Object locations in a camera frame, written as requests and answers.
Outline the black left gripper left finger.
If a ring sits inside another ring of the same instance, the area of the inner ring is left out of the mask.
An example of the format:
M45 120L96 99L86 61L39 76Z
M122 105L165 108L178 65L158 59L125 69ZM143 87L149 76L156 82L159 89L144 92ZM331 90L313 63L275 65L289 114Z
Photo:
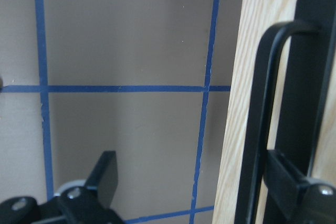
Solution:
M30 196L1 203L1 223L123 223L110 205L118 185L115 151L104 151L83 185L70 184L38 204Z

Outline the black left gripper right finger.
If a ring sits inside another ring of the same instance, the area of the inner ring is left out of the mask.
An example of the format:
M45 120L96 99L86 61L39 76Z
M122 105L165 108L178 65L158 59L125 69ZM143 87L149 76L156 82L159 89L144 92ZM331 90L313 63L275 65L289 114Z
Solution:
M277 150L267 152L265 184L282 223L335 223L335 186L304 175Z

